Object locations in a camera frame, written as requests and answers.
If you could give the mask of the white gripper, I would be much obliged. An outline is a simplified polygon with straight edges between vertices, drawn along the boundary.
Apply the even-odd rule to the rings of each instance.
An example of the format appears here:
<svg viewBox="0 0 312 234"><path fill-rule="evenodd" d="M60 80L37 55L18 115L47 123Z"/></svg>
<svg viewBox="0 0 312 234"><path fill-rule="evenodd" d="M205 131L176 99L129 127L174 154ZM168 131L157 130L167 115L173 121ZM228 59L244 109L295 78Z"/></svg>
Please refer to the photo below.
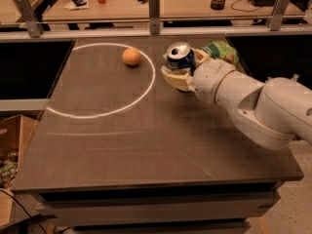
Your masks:
<svg viewBox="0 0 312 234"><path fill-rule="evenodd" d="M198 66L193 77L189 68L171 70L165 65L161 67L162 75L170 86L179 91L194 91L198 99L215 104L219 85L236 67L222 59L212 59L203 50L193 48L193 52L195 65Z"/></svg>

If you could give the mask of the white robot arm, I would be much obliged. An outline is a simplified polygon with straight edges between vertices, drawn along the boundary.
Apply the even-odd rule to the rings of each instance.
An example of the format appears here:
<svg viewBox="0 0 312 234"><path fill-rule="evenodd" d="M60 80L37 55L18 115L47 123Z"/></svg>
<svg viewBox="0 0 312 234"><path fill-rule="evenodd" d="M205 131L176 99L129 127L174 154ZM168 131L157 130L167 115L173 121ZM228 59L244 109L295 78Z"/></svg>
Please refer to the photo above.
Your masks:
<svg viewBox="0 0 312 234"><path fill-rule="evenodd" d="M267 149L281 149L295 137L312 143L312 92L294 77L262 83L187 46L170 47L165 58L161 72L169 85L225 109L254 143Z"/></svg>

